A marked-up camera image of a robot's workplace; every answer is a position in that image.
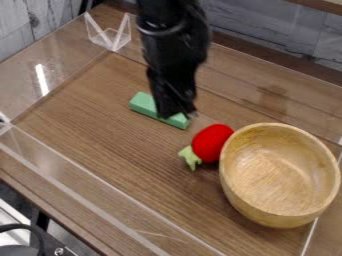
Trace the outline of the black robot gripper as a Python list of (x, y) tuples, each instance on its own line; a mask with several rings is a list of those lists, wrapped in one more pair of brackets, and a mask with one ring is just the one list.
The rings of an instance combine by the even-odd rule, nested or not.
[(206, 62), (210, 29), (206, 23), (178, 23), (162, 29), (149, 23), (138, 25), (148, 77), (158, 117), (169, 119), (196, 111), (196, 73)]

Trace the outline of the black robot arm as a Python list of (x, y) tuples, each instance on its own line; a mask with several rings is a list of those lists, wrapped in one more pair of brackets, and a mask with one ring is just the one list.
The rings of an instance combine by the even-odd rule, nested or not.
[(197, 111), (196, 74), (206, 62), (212, 33), (198, 0), (137, 0), (137, 27), (150, 90), (161, 118)]

